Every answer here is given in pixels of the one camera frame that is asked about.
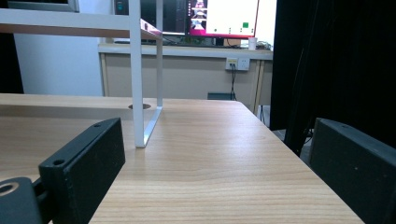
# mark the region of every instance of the white wall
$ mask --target white wall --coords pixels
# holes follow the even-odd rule
[[[259,41],[274,45],[276,18],[276,0],[260,0],[256,26],[256,37]]]
[[[81,13],[109,14],[109,0],[79,0]],[[25,93],[103,95],[99,38],[15,35]]]

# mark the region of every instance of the wall outlet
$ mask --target wall outlet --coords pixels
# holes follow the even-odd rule
[[[225,69],[232,70],[233,68],[232,68],[231,64],[234,64],[235,69],[237,69],[238,68],[238,59],[237,58],[227,58],[225,60]]]
[[[249,58],[238,59],[238,64],[236,66],[236,70],[248,71],[249,67],[250,67],[250,59]]]

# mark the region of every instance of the computer monitor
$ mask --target computer monitor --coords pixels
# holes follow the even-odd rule
[[[79,12],[78,0],[8,0],[9,8]]]
[[[157,26],[157,1],[140,0],[140,17]],[[185,35],[187,29],[187,0],[163,0],[163,35]],[[129,15],[128,0],[114,0],[116,15]]]
[[[256,34],[260,0],[188,0],[188,35],[247,39]]]

